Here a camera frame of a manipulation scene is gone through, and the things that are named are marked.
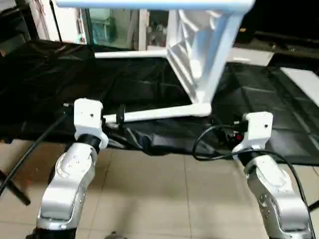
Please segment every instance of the black stand leg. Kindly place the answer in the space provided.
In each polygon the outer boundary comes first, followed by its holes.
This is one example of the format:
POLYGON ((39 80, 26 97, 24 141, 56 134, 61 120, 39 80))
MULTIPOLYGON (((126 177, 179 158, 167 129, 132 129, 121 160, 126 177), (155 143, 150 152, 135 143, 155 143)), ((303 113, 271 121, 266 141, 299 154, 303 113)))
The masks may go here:
POLYGON ((312 203, 308 208, 309 208, 310 212, 312 212, 314 209, 319 208, 319 200, 314 202, 314 203, 312 203))
MULTIPOLYGON (((0 181, 3 181, 6 179, 6 175, 0 170, 0 181)), ((23 202, 23 204, 25 204, 26 206, 28 206, 31 201, 30 199, 23 193, 21 192, 17 186, 12 182, 9 181, 7 188, 17 197, 20 199, 20 201, 23 202)))

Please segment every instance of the wire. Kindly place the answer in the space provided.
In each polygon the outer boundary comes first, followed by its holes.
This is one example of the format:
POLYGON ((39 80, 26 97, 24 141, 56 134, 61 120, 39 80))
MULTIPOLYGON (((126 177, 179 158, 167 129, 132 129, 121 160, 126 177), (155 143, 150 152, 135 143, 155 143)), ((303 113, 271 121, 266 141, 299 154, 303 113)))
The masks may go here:
POLYGON ((197 150, 197 146, 199 144, 199 142, 203 139, 203 137, 210 131, 217 129, 217 128, 233 128, 231 125, 228 124, 219 124, 219 125, 213 125, 211 127, 209 127, 208 129, 206 129, 195 141, 193 149, 192 149, 192 155, 196 160, 199 161, 205 161, 205 159, 209 159, 209 157, 198 157, 196 155, 196 150, 197 150))
POLYGON ((66 118, 67 114, 63 113, 63 115, 58 118, 30 147, 29 149, 24 153, 24 155, 21 157, 21 159, 15 164, 11 172, 7 175, 6 179, 3 181, 3 183, 0 186, 0 196, 2 195, 5 187, 7 186, 8 182, 15 176, 18 169, 23 165, 23 163, 26 161, 27 157, 33 152, 33 150, 37 147, 37 145, 43 141, 47 135, 55 129, 64 119, 66 118))
POLYGON ((233 127, 231 125, 220 124, 220 125, 211 126, 210 128, 206 129, 196 139, 196 141, 194 143, 194 146, 193 146, 193 149, 192 149, 193 157, 196 160, 199 160, 199 161, 214 161, 214 160, 217 160, 217 159, 229 159, 229 158, 232 158, 235 155, 239 155, 239 154, 243 154, 243 153, 253 153, 253 152, 260 152, 260 153, 264 153, 264 154, 268 154, 268 155, 274 155, 274 156, 278 157, 279 159, 281 159, 284 163, 286 163, 288 165, 288 167, 290 168, 290 170, 291 170, 291 172, 292 172, 292 174, 293 174, 293 176, 294 176, 294 178, 296 180, 301 199, 302 199, 302 201, 304 202, 304 204, 307 207, 307 211, 308 211, 308 215, 309 215, 309 219, 310 219, 309 220, 309 226, 310 226, 310 230, 311 230, 311 233, 312 233, 312 237, 313 237, 313 239, 316 239, 314 226, 313 226, 313 223, 312 223, 312 220, 311 220, 311 217, 310 217, 310 210, 308 208, 308 203, 307 203, 307 200, 306 200, 306 196, 305 196, 304 189, 302 187, 301 181, 300 181, 300 179, 298 177, 298 174, 297 174, 295 168, 293 167, 293 165, 288 160, 286 160, 282 155, 280 155, 280 154, 278 154, 276 152, 273 152, 273 151, 265 150, 265 149, 244 149, 244 150, 240 150, 240 151, 237 151, 237 152, 230 153, 228 155, 221 155, 221 156, 216 156, 216 157, 198 157, 198 156, 196 156, 196 149, 197 149, 197 146, 198 146, 199 142, 202 140, 202 138, 208 132, 210 132, 210 131, 212 131, 214 129, 217 129, 217 128, 233 128, 233 127))

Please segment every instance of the white wall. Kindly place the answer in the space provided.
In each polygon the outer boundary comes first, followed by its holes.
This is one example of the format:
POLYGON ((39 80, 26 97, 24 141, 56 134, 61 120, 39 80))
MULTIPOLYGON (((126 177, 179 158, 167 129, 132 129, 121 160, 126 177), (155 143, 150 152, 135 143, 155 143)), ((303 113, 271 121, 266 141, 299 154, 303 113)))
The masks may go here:
MULTIPOLYGON (((53 14, 49 0, 37 0, 42 9, 35 3, 36 0, 29 0, 32 16, 38 30, 40 39, 58 41, 59 36, 54 23, 53 14)), ((61 8, 54 2, 54 9, 61 32, 62 41, 75 42, 78 36, 74 8, 61 8)))

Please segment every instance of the chair leg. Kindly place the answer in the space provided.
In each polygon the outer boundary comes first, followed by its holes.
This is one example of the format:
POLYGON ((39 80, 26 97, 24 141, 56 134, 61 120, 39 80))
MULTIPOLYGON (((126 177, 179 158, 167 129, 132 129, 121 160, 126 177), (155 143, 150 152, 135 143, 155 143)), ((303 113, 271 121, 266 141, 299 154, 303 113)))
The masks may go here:
MULTIPOLYGON (((6 175, 0 170, 0 181, 4 181, 5 179, 6 175)), ((26 206, 31 203, 30 199, 23 192, 21 192, 12 181, 8 182, 7 188, 26 206)))

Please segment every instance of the black cylinder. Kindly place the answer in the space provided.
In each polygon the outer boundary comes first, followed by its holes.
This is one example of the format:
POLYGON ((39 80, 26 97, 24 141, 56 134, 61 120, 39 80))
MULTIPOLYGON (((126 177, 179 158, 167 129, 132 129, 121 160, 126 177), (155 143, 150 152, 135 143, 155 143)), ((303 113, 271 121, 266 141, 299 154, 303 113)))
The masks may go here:
POLYGON ((263 155, 263 153, 261 152, 247 152, 247 153, 240 153, 238 155, 238 158, 245 167, 252 159, 261 155, 263 155))
POLYGON ((53 231, 36 228, 33 232, 33 239, 75 239, 76 228, 53 231))
POLYGON ((92 146, 97 153, 100 152, 100 143, 101 143, 101 140, 96 137, 96 136, 93 136, 93 135, 90 135, 90 134, 82 134, 78 140, 77 140, 78 143, 86 143, 90 146, 92 146))

